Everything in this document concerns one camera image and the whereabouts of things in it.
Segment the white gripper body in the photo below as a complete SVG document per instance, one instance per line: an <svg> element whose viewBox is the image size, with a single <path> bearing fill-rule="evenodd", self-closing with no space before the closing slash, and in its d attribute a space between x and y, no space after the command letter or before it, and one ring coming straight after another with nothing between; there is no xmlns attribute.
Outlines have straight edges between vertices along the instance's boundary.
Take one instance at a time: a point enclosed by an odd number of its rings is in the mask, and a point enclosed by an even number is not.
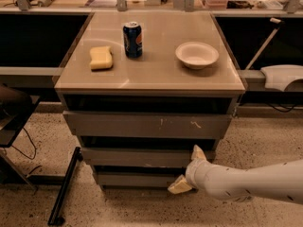
<svg viewBox="0 0 303 227"><path fill-rule="evenodd" d="M187 166L186 180L187 183L195 189L205 188L206 173L212 168L212 164L206 159L194 159Z"/></svg>

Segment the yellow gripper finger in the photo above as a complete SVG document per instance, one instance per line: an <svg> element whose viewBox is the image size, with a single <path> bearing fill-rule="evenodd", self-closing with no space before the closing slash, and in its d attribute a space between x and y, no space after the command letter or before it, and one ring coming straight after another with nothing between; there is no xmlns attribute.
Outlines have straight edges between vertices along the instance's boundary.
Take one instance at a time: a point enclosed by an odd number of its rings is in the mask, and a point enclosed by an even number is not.
<svg viewBox="0 0 303 227"><path fill-rule="evenodd" d="M204 151L198 145L195 145L193 147L193 151L192 151L192 154L191 154L191 159L192 160L194 160L194 159L205 160L206 159Z"/></svg>
<svg viewBox="0 0 303 227"><path fill-rule="evenodd" d="M192 189L192 186L187 182L184 175L180 175L169 187L168 191L172 194L180 194L188 192Z"/></svg>

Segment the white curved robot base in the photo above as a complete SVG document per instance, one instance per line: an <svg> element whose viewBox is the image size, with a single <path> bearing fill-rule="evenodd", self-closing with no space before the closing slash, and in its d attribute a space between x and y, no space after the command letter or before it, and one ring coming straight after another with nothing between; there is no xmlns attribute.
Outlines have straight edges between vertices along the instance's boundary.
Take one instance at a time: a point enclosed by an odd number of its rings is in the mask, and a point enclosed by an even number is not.
<svg viewBox="0 0 303 227"><path fill-rule="evenodd" d="M261 68L265 76L265 88L284 92L293 82L303 79L303 66L281 64Z"/></svg>

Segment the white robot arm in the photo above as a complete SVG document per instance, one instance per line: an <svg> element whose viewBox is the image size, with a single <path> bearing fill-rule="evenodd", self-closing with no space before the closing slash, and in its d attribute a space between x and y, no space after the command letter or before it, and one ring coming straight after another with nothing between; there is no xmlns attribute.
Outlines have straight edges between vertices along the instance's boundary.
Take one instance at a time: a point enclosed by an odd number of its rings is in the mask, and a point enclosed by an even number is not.
<svg viewBox="0 0 303 227"><path fill-rule="evenodd" d="M238 169L210 163L205 153L194 146L186 173L169 187L172 194L203 189L221 201L244 202L254 197L303 203L303 161Z"/></svg>

